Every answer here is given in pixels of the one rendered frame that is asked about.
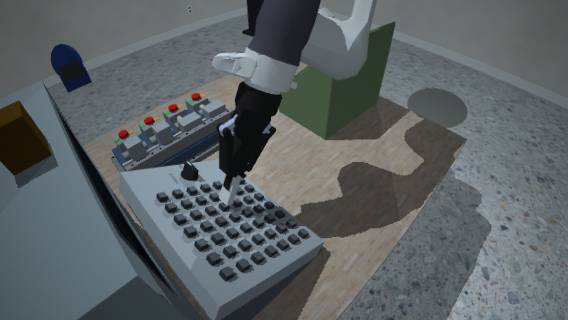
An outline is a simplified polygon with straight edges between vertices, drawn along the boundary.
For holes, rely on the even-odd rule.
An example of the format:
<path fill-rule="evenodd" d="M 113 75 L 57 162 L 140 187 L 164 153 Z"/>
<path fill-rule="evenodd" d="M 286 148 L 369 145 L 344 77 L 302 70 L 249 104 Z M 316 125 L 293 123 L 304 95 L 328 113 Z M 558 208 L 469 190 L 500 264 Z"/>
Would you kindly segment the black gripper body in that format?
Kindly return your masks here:
<path fill-rule="evenodd" d="M 265 124 L 265 128 L 270 124 L 271 117 L 277 114 L 281 100 L 281 94 L 266 93 L 246 85 L 244 81 L 241 82 L 235 97 L 236 107 L 230 116 L 231 120 L 237 114 L 234 121 L 234 133 L 243 139 L 247 124 L 252 122 L 255 124 L 255 129 L 251 136 L 251 139 L 253 139 L 260 122 Z"/>

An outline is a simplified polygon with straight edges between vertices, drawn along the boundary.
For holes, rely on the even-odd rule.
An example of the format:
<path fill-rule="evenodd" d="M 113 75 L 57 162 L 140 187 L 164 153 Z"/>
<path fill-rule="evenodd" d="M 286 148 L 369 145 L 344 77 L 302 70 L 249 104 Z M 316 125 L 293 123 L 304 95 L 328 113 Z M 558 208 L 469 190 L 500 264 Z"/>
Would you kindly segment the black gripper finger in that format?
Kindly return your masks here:
<path fill-rule="evenodd" d="M 238 181 L 238 174 L 245 153 L 246 146 L 250 143 L 255 124 L 249 122 L 244 138 L 241 139 L 234 132 L 234 117 L 225 124 L 218 123 L 216 128 L 219 134 L 219 168 L 226 174 L 219 199 L 226 205 L 230 205 L 232 196 Z M 231 129 L 231 130 L 230 130 Z"/>
<path fill-rule="evenodd" d="M 230 205 L 232 205 L 234 202 L 241 177 L 245 178 L 247 176 L 246 174 L 244 174 L 244 172 L 246 171 L 250 172 L 252 170 L 253 166 L 255 165 L 257 159 L 259 158 L 268 140 L 275 132 L 276 128 L 274 128 L 271 124 L 269 124 L 266 128 L 264 123 L 260 122 L 258 124 L 253 139 L 250 139 L 250 143 L 246 146 L 240 171 L 237 176 L 239 178 Z"/>

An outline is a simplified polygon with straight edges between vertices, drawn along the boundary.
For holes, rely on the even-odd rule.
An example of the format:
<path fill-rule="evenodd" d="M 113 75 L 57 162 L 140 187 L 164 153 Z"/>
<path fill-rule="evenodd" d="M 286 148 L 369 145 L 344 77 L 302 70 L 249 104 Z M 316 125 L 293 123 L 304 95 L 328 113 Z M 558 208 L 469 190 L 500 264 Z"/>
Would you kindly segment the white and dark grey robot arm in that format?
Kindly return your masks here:
<path fill-rule="evenodd" d="M 297 88 L 300 62 L 336 80 L 353 77 L 367 60 L 376 2 L 355 0 L 351 18 L 339 21 L 321 0 L 264 0 L 245 53 L 220 53 L 212 66 L 276 95 Z"/>

